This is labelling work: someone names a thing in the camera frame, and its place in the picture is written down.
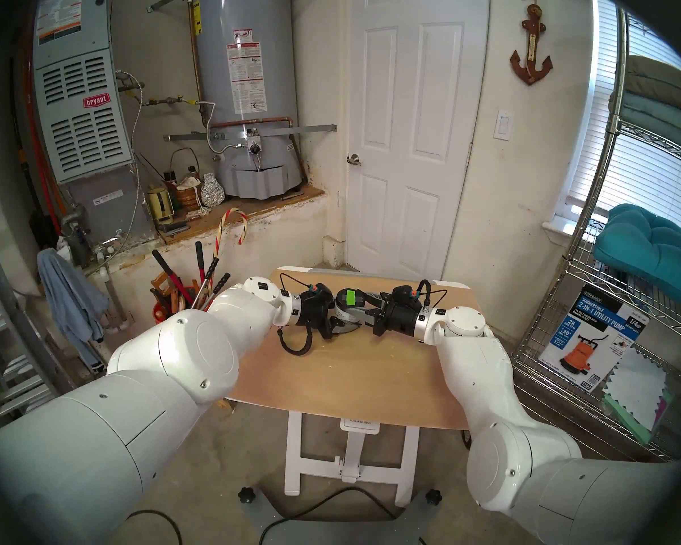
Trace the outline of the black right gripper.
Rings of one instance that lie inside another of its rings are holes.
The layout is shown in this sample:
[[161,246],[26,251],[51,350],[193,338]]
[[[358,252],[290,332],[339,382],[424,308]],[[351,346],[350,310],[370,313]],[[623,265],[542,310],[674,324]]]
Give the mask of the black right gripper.
[[361,326],[373,327],[373,334],[382,336],[386,331],[414,337],[417,317],[423,306],[418,299],[398,302],[395,293],[364,292],[368,304],[382,304],[379,310],[352,310],[354,321]]

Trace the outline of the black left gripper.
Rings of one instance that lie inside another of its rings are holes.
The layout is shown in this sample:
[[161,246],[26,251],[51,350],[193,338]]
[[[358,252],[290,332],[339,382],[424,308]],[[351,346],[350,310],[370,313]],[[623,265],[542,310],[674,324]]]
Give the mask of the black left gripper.
[[317,330],[321,337],[330,340],[333,334],[347,334],[359,328],[359,323],[330,317],[329,309],[336,312],[337,301],[332,292],[303,292],[300,294],[300,314],[298,325],[306,328],[306,339],[312,339],[312,331]]

